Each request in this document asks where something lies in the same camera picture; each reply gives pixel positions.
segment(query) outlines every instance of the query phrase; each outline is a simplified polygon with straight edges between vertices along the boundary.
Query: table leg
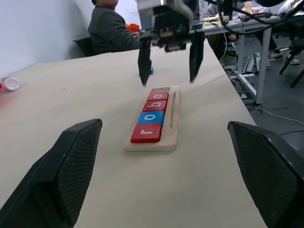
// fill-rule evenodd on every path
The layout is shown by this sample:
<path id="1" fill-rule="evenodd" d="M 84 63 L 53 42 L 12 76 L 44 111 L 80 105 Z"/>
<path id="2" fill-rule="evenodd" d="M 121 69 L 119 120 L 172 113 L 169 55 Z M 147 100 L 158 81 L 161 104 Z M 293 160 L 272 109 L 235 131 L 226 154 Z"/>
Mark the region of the table leg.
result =
<path id="1" fill-rule="evenodd" d="M 242 65 L 243 65 L 243 55 L 244 55 L 244 43 L 245 43 L 245 35 L 239 36 L 238 41 L 238 61 L 237 61 L 237 74 L 242 73 Z"/>
<path id="2" fill-rule="evenodd" d="M 269 48 L 270 36 L 271 36 L 271 28 L 264 30 L 261 60 L 260 60 L 260 70 L 258 72 L 259 82 L 258 82 L 258 88 L 256 90 L 256 97 L 255 97 L 256 104 L 262 103 L 265 72 L 268 63 L 268 48 Z"/>

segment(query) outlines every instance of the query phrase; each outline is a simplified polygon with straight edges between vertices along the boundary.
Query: small blue block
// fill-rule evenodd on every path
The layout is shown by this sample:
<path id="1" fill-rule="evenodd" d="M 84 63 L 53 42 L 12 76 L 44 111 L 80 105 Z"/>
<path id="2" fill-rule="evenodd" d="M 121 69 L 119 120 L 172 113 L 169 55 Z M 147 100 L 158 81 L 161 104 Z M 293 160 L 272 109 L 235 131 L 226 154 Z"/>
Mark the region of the small blue block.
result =
<path id="1" fill-rule="evenodd" d="M 163 124 L 164 113 L 163 111 L 143 112 L 140 114 L 137 124 Z"/>

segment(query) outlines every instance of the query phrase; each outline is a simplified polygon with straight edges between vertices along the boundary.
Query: table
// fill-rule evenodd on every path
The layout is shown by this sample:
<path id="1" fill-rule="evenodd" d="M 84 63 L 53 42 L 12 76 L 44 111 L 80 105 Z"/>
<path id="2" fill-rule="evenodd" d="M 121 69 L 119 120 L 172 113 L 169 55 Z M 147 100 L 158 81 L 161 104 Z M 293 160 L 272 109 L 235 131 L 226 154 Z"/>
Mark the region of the table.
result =
<path id="1" fill-rule="evenodd" d="M 138 50 L 38 64 L 0 95 L 0 205 L 66 128 L 102 118 L 95 167 L 75 228 L 266 228 L 238 167 L 227 125 L 254 124 L 213 54 L 189 83 L 189 46 L 152 48 L 148 88 Z M 179 144 L 172 153 L 125 152 L 123 142 L 151 88 L 181 86 Z"/>
<path id="2" fill-rule="evenodd" d="M 279 17 L 270 17 L 267 19 L 263 19 L 264 21 L 271 22 L 277 20 Z M 250 20 L 248 22 L 241 22 L 240 19 L 232 20 L 228 23 L 228 27 L 233 29 L 234 31 L 243 32 L 249 29 L 257 29 L 266 27 L 267 25 L 261 24 L 256 20 Z M 220 26 L 224 32 L 228 32 L 223 26 Z M 222 30 L 217 26 L 204 26 L 203 31 L 205 35 L 214 35 L 222 33 Z M 263 42 L 262 42 L 262 51 L 261 51 L 261 62 L 260 62 L 260 70 L 259 70 L 259 84 L 257 90 L 246 80 L 244 75 L 241 74 L 242 71 L 242 64 L 243 64 L 243 56 L 244 56 L 244 43 L 245 43 L 245 36 L 239 36 L 239 53 L 238 53 L 238 62 L 237 62 L 237 76 L 238 79 L 245 85 L 248 92 L 254 98 L 254 103 L 260 104 L 262 102 L 262 93 L 264 87 L 264 78 L 266 72 L 266 66 L 268 63 L 268 48 L 269 48 L 269 41 L 271 36 L 271 28 L 264 30 Z"/>

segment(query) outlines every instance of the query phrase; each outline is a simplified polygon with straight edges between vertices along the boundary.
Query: wooden tray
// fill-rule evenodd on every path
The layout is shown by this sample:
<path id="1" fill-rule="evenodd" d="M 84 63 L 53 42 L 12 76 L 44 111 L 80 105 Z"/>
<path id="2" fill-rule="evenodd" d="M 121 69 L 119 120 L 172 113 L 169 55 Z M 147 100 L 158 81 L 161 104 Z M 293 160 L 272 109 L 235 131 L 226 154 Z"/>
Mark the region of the wooden tray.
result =
<path id="1" fill-rule="evenodd" d="M 156 143 L 131 143 L 131 136 L 137 124 L 139 115 L 147 101 L 150 92 L 169 91 L 166 113 L 162 126 L 161 140 Z M 136 117 L 132 122 L 129 133 L 124 141 L 126 151 L 173 151 L 177 148 L 179 124 L 180 124 L 180 101 L 181 88 L 179 86 L 154 88 L 142 100 Z"/>

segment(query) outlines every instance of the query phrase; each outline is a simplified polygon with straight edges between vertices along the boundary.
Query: robotic arm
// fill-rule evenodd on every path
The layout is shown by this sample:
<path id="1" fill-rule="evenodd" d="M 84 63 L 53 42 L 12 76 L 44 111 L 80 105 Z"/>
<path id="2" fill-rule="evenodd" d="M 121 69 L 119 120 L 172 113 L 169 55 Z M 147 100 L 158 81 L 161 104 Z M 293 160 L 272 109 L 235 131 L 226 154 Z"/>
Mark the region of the robotic arm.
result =
<path id="1" fill-rule="evenodd" d="M 274 6 L 284 0 L 257 0 L 263 6 Z M 139 75 L 145 86 L 151 69 L 150 46 L 156 42 L 157 46 L 164 48 L 165 52 L 185 50 L 186 44 L 190 47 L 190 82 L 193 82 L 203 60 L 203 42 L 205 34 L 202 25 L 194 25 L 193 11 L 198 5 L 198 0 L 137 0 L 139 12 L 152 16 L 152 30 L 139 34 L 140 51 L 138 56 Z"/>

